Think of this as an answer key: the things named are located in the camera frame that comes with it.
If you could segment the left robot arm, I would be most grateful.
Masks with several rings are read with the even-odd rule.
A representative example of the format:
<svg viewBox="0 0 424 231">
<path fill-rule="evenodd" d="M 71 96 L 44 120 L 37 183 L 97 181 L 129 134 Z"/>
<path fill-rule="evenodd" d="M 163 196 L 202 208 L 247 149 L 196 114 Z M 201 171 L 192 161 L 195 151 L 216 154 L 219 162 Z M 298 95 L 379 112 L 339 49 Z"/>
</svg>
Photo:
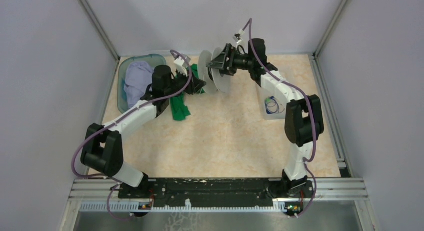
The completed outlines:
<svg viewBox="0 0 424 231">
<path fill-rule="evenodd" d="M 124 160 L 123 142 L 146 123 L 159 117 L 169 106 L 172 95 L 198 93 L 206 82 L 193 74 L 173 75 L 167 65 L 157 66 L 144 96 L 117 119 L 91 124 L 81 145 L 80 162 L 100 174 L 130 187 L 138 198 L 149 194 L 149 177 Z"/>
</svg>

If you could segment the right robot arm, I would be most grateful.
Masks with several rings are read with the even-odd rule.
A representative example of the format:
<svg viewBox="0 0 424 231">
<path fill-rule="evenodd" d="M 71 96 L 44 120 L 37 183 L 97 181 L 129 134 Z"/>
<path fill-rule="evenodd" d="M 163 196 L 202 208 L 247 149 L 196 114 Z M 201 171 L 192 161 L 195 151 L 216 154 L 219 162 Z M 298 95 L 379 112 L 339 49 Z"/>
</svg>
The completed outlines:
<svg viewBox="0 0 424 231">
<path fill-rule="evenodd" d="M 286 81 L 266 54 L 265 40 L 254 38 L 248 42 L 248 51 L 232 44 L 224 49 L 217 48 L 208 54 L 204 64 L 203 77 L 220 92 L 229 89 L 229 77 L 238 70 L 248 71 L 256 85 L 269 92 L 278 102 L 284 104 L 284 132 L 290 141 L 288 163 L 282 171 L 279 184 L 268 188 L 269 192 L 295 197 L 308 184 L 307 164 L 315 159 L 317 141 L 324 132 L 321 100 L 317 95 L 306 95 L 303 90 Z"/>
</svg>

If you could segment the white filament spool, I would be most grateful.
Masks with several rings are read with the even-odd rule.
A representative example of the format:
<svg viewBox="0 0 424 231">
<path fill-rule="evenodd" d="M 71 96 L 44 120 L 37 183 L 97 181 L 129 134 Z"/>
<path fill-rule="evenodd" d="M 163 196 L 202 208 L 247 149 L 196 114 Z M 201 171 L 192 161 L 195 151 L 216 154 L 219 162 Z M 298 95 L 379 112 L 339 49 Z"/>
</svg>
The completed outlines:
<svg viewBox="0 0 424 231">
<path fill-rule="evenodd" d="M 200 53 L 198 58 L 197 70 L 199 79 L 206 82 L 202 88 L 206 94 L 213 95 L 216 92 L 228 93 L 231 87 L 231 79 L 229 75 L 221 74 L 218 69 L 208 68 L 209 64 L 214 58 L 223 51 L 222 48 L 216 48 L 213 53 L 204 50 Z"/>
</svg>

